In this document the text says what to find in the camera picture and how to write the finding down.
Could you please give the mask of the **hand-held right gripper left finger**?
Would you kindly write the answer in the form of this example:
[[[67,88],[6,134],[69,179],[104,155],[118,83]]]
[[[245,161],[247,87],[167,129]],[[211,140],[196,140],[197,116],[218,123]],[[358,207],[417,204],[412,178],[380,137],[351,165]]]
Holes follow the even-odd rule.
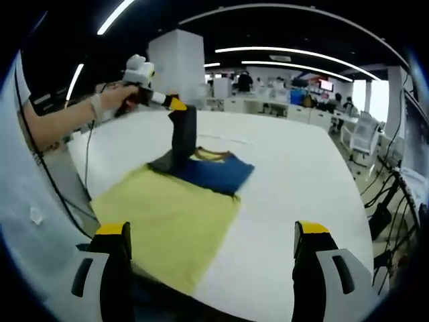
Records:
[[[90,321],[133,321],[131,301],[131,226],[102,224],[88,244],[78,244],[71,295],[95,313]]]

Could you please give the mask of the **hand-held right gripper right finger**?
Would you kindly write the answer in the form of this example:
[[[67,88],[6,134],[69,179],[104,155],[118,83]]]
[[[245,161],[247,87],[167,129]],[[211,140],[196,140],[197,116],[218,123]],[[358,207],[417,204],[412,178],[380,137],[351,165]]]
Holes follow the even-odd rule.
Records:
[[[325,226],[295,222],[293,321],[364,321],[375,307],[370,271]]]

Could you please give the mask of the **person's left hand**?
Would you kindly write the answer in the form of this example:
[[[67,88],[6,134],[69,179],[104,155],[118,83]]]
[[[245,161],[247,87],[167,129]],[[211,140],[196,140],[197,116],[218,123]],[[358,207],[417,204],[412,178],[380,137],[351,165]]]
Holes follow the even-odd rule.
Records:
[[[93,112],[96,118],[101,118],[104,111],[124,108],[125,111],[131,111],[138,104],[137,94],[139,87],[127,85],[109,89],[96,94],[93,98]]]

